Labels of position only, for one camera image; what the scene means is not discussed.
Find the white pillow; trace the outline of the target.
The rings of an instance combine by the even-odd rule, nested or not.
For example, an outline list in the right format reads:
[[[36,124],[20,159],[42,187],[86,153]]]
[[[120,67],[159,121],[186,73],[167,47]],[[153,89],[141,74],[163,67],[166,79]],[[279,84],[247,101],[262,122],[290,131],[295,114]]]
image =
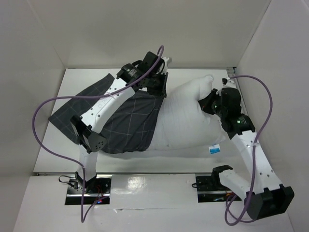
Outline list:
[[[209,155],[209,147],[226,141],[220,120],[202,111],[199,100],[207,97],[214,78],[190,80],[168,94],[157,118],[146,153],[158,157],[196,158]]]

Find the dark grey checked pillowcase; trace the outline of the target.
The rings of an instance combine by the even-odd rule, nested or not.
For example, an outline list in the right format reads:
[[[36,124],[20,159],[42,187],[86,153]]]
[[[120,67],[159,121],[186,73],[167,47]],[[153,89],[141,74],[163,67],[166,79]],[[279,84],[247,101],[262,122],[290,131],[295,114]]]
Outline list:
[[[99,81],[82,90],[76,99],[71,99],[60,107],[49,118],[62,134],[73,143],[78,144],[70,119],[81,116],[97,100],[86,100],[86,96],[103,95],[112,85],[114,77],[106,75]],[[127,99],[104,125],[101,134],[107,139],[102,151],[109,154],[145,151],[152,141],[157,118],[164,98],[153,96],[139,90]]]

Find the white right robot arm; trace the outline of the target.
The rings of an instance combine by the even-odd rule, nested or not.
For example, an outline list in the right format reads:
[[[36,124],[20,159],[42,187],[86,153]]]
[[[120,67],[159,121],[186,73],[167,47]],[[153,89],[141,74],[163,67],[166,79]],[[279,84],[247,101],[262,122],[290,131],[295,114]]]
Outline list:
[[[231,87],[213,89],[199,100],[201,110],[220,118],[222,127],[238,149],[251,174],[248,182],[229,165],[213,168],[210,185],[229,189],[244,202],[245,212],[252,220],[285,213],[295,193],[283,185],[275,174],[258,142],[259,132],[251,119],[241,112],[240,92]]]

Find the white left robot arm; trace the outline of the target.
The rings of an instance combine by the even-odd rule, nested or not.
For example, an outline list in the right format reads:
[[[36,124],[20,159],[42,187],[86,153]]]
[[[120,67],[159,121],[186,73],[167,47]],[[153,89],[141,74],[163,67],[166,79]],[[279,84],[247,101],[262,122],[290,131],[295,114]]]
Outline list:
[[[153,96],[166,97],[169,60],[163,57],[163,52],[164,47],[160,46],[156,54],[149,51],[137,64],[124,65],[103,97],[87,112],[70,119],[80,148],[80,168],[75,178],[83,192],[89,193],[95,188],[98,152],[108,142],[101,131],[116,110],[143,88]]]

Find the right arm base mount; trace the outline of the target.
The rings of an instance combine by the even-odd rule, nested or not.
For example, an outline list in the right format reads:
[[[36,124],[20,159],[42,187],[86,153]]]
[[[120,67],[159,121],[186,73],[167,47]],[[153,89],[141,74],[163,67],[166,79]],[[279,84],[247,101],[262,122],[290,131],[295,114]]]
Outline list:
[[[228,197],[234,195],[227,187],[216,186],[210,175],[197,175],[191,186],[197,190],[199,203],[225,202]]]

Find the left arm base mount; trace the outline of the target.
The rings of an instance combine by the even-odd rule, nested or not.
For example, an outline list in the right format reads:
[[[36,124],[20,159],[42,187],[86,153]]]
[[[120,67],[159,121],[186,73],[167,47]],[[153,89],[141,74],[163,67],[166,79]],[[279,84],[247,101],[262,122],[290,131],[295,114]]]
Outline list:
[[[65,205],[81,205],[82,185],[78,183],[73,175],[61,175],[58,181],[67,185]],[[110,204],[111,192],[111,175],[97,175],[93,186],[88,186],[84,191],[84,205],[91,205],[94,201],[96,204]]]

